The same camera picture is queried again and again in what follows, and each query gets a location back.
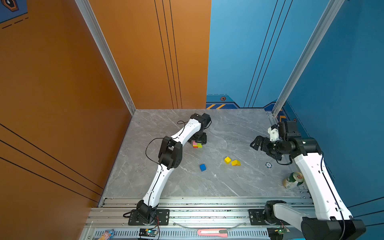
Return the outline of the blue wood block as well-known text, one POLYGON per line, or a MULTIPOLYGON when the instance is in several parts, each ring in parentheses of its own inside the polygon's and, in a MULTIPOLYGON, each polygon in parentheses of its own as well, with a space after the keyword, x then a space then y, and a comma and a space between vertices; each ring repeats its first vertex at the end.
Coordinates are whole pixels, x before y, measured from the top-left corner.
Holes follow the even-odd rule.
POLYGON ((206 165, 205 164, 201 164, 200 165, 200 170, 203 172, 207 169, 206 165))

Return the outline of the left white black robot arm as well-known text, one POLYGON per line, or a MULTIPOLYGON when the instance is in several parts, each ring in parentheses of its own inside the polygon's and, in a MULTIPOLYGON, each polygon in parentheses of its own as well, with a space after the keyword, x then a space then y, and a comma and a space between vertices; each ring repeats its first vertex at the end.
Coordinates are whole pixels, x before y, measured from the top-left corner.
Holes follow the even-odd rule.
POLYGON ((178 121, 183 127, 172 136, 162 138, 159 149, 158 165, 154 179, 145 194, 137 203, 136 208, 123 214, 126 219, 138 218, 145 225, 157 223, 157 208, 161 194, 172 172, 180 165, 183 158, 183 148, 186 143, 196 141, 198 144, 207 143, 205 129, 212 123, 209 114, 192 114, 188 122, 178 121))

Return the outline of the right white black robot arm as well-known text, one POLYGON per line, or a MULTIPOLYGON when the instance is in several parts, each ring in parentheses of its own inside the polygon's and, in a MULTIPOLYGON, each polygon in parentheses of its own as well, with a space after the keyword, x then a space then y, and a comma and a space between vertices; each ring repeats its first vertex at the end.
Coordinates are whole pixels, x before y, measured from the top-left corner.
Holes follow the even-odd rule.
POLYGON ((304 176, 315 207, 315 216, 311 217, 284 201, 268 201, 264 210, 267 223, 286 222, 300 230, 307 240, 356 240, 366 232, 363 221, 353 217, 338 194, 315 139, 287 136, 272 142, 258 136, 250 146, 275 160, 288 155, 304 176))

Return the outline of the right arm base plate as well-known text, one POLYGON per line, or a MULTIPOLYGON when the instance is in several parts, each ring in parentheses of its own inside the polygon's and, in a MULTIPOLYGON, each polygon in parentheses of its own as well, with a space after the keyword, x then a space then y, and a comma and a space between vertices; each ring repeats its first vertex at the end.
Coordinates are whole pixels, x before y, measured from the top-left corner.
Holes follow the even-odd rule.
POLYGON ((267 217, 264 214, 264 210, 262 209, 249 209, 248 214, 250 218, 250 223, 252 226, 277 226, 277 225, 285 225, 289 226, 289 224, 285 221, 281 221, 278 219, 272 219, 268 220, 267 217))

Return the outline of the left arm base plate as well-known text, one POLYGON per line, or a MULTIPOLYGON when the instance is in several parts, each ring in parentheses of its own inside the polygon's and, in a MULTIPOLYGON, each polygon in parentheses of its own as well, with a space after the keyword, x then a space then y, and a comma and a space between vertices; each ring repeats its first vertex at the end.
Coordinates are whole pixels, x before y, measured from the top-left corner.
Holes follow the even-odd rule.
POLYGON ((141 215, 138 210, 132 210, 130 212, 128 225, 129 226, 167 226, 170 219, 170 210, 157 209, 154 214, 150 214, 148 217, 141 215))

